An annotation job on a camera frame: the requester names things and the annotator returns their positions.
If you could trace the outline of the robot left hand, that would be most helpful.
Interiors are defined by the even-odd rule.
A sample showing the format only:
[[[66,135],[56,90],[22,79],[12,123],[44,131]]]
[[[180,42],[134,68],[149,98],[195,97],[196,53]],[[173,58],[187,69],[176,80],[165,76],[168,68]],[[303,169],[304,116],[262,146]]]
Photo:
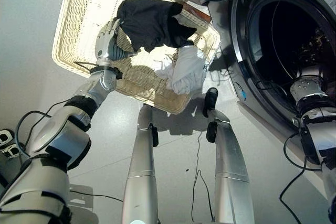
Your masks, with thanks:
[[[109,20],[97,35],[95,57],[99,66],[111,66],[113,61],[135,56],[135,52],[127,52],[117,44],[117,31],[120,27],[119,19]]]

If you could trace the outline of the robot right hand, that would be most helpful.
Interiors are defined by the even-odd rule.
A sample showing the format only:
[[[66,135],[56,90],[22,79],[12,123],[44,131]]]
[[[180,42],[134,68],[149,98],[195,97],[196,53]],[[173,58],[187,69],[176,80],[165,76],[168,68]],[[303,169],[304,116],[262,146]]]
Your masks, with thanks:
[[[321,28],[316,28],[311,38],[298,51],[298,65],[301,75],[323,76],[323,69],[332,56],[330,39]]]

